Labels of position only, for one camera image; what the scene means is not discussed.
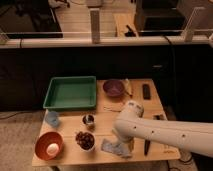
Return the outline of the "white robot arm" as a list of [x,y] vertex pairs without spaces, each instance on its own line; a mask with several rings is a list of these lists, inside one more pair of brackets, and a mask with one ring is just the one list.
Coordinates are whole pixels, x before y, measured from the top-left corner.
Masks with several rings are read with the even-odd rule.
[[213,123],[151,120],[143,113],[137,101],[125,103],[113,125],[119,140],[141,138],[213,158]]

